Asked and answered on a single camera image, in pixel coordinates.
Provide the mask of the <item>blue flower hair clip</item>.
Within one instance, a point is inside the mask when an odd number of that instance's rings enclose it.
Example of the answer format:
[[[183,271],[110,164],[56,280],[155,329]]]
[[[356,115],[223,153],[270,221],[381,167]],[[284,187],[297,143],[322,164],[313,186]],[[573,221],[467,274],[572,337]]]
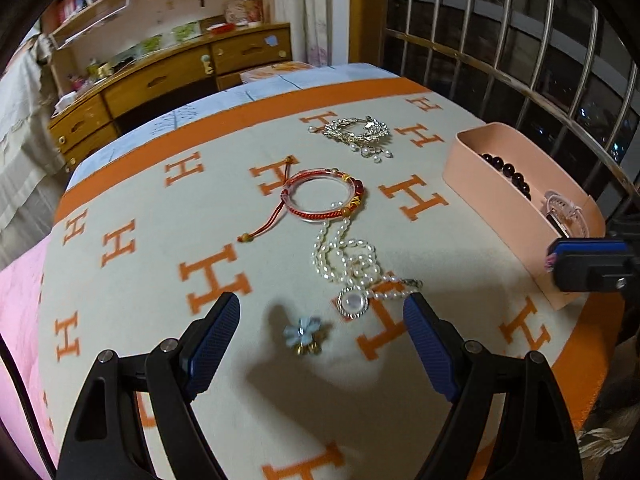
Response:
[[[282,335],[286,346],[296,356],[318,356],[321,352],[322,321],[316,316],[300,318],[295,325],[285,326]]]

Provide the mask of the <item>round white pendant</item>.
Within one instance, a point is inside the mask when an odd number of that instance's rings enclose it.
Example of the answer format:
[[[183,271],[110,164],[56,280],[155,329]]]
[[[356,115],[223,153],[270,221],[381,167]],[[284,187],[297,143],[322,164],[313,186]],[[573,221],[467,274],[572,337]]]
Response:
[[[346,320],[354,320],[364,315],[369,307],[367,292],[358,286],[345,287],[336,298],[337,312]]]

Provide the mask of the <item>silver pearl hair ornament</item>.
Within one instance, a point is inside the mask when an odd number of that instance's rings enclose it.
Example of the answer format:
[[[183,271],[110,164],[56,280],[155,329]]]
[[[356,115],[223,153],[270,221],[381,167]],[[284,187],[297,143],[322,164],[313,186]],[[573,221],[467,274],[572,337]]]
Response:
[[[380,164],[383,159],[392,159],[390,128],[385,122],[366,116],[337,118],[322,126],[309,126],[310,133],[319,133],[326,139],[346,145],[362,158]]]

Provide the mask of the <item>red cord jade bangle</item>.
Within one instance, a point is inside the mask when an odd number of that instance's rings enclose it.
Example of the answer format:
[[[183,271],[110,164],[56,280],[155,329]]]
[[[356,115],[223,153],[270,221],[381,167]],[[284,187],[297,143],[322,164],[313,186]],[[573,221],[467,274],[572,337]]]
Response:
[[[260,226],[238,236],[239,243],[250,243],[266,234],[286,214],[303,222],[322,223],[349,220],[359,211],[366,198],[360,179],[338,168],[299,169],[297,163],[295,156],[288,155],[279,165],[250,170],[254,177],[267,169],[274,171],[278,180],[270,188],[265,183],[260,188],[264,194],[273,192],[277,201]]]

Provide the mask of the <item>pink jewelry tray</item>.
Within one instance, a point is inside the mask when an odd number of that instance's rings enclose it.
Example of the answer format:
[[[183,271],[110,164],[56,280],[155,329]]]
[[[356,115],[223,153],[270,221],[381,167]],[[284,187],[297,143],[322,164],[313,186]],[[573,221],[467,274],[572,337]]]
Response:
[[[529,194],[489,165],[485,154],[510,162],[529,185]],[[557,289],[544,267],[547,249],[559,237],[546,218],[546,194],[557,192],[578,207],[592,237],[605,234],[605,220],[594,199],[548,154],[518,130],[492,122],[456,134],[442,177],[518,257],[553,309],[578,298]]]

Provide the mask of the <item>metal window grille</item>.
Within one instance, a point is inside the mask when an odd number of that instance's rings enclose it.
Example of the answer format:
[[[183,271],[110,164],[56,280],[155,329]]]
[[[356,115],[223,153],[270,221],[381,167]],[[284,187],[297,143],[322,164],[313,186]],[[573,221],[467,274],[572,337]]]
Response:
[[[639,211],[639,64],[589,0],[387,0],[382,65],[503,122],[617,220]]]

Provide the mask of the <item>orange H-pattern blanket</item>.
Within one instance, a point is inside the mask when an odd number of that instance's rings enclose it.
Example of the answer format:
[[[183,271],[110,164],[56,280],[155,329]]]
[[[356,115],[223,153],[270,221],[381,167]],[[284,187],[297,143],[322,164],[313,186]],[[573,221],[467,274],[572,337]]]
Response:
[[[392,159],[375,164],[310,133],[337,118],[390,128]],[[222,292],[241,318],[212,384],[193,404],[232,479],[411,479],[449,411],[402,324],[401,278],[490,351],[542,352],[576,425],[610,364],[623,301],[553,309],[496,233],[442,180],[456,134],[476,117],[405,79],[298,90],[205,117],[135,148],[62,198],[46,252],[39,361],[54,440],[61,441],[96,356],[145,353],[178,337]],[[276,206],[272,169],[338,168],[366,198],[348,230],[371,244],[393,281],[353,321],[337,284],[312,262],[315,224],[287,214],[250,243]],[[321,352],[296,356],[283,338],[322,321]]]

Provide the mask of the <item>white lace-covered furniture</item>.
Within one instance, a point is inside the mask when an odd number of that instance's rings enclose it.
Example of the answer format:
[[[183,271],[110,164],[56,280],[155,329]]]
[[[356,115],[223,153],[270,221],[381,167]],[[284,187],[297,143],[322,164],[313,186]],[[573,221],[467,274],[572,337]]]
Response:
[[[68,182],[49,131],[58,102],[49,61],[49,40],[31,36],[1,77],[2,268],[50,233]]]

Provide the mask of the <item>light blue bed sheet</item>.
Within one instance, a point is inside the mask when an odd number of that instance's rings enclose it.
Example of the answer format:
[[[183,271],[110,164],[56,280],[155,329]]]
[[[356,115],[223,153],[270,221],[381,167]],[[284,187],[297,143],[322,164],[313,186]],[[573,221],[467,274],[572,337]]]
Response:
[[[323,66],[270,76],[206,96],[170,110],[123,134],[117,140],[107,144],[105,148],[99,148],[96,154],[90,155],[79,164],[70,177],[66,192],[109,162],[114,162],[135,148],[140,148],[155,138],[224,110],[298,90],[341,82],[387,78],[396,78],[396,75],[368,63]]]

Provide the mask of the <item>stack of magazines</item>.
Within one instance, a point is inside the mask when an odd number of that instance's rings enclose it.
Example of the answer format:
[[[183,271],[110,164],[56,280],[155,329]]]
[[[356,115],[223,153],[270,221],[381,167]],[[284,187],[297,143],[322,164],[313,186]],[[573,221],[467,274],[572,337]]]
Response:
[[[240,73],[240,78],[243,84],[249,84],[250,82],[301,72],[302,70],[310,70],[311,68],[314,68],[314,66],[305,62],[286,61],[244,70],[244,72]]]

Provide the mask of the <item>light floral curtain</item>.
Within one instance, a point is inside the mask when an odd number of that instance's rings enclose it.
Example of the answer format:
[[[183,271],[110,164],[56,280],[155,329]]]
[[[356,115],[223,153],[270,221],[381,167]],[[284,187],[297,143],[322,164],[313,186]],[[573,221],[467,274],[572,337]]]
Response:
[[[348,61],[349,0],[273,0],[272,17],[290,24],[295,61],[312,66]]]

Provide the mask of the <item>wooden desk with drawers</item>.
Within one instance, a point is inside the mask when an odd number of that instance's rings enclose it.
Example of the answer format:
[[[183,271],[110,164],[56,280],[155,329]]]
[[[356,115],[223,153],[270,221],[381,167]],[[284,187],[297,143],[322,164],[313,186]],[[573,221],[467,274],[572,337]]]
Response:
[[[122,118],[156,107],[176,107],[191,93],[209,94],[242,84],[253,68],[292,60],[291,25],[277,23],[207,35],[132,62],[93,86],[60,114],[49,131],[71,174],[124,133]]]

